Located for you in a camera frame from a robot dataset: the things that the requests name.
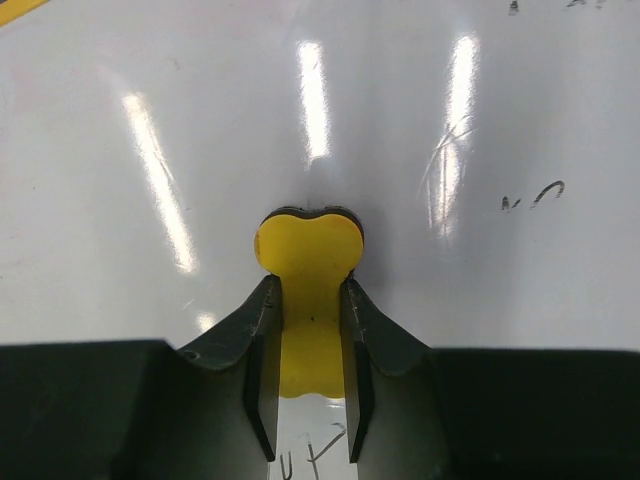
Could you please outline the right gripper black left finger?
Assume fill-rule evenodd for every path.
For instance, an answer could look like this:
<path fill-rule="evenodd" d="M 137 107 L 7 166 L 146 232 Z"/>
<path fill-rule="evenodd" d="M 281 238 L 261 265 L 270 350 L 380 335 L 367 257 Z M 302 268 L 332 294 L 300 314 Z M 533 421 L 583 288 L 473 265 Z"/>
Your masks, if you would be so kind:
<path fill-rule="evenodd" d="M 267 478 L 282 323 L 281 284 L 268 275 L 228 317 L 163 359 L 146 399 L 135 478 Z"/>

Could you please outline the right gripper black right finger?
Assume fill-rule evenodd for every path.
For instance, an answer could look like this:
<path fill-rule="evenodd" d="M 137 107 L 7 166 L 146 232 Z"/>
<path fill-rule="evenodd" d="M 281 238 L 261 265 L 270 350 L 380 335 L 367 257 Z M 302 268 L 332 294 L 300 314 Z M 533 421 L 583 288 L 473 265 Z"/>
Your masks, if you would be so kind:
<path fill-rule="evenodd" d="M 360 479 L 451 479 L 430 349 L 354 279 L 340 287 L 349 460 Z"/>

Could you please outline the yellow bone shaped eraser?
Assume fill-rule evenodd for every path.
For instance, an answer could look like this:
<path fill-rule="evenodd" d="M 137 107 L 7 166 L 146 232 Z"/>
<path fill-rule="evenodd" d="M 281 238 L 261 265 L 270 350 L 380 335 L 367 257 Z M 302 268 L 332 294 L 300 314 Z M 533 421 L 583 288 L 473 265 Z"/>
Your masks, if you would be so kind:
<path fill-rule="evenodd" d="M 283 207 L 258 227 L 257 262 L 279 278 L 282 292 L 282 397 L 345 396 L 340 288 L 364 246 L 359 219 L 344 207 Z"/>

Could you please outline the yellow framed whiteboard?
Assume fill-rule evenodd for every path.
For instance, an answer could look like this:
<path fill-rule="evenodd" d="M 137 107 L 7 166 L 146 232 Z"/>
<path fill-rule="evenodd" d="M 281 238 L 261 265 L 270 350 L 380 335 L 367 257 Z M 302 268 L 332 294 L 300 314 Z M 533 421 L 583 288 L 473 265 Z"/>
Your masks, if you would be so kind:
<path fill-rule="evenodd" d="M 359 219 L 451 479 L 638 477 L 635 1 L 3 2 L 2 477 L 137 479 L 283 207 Z M 265 479 L 360 479 L 346 396 L 279 387 Z"/>

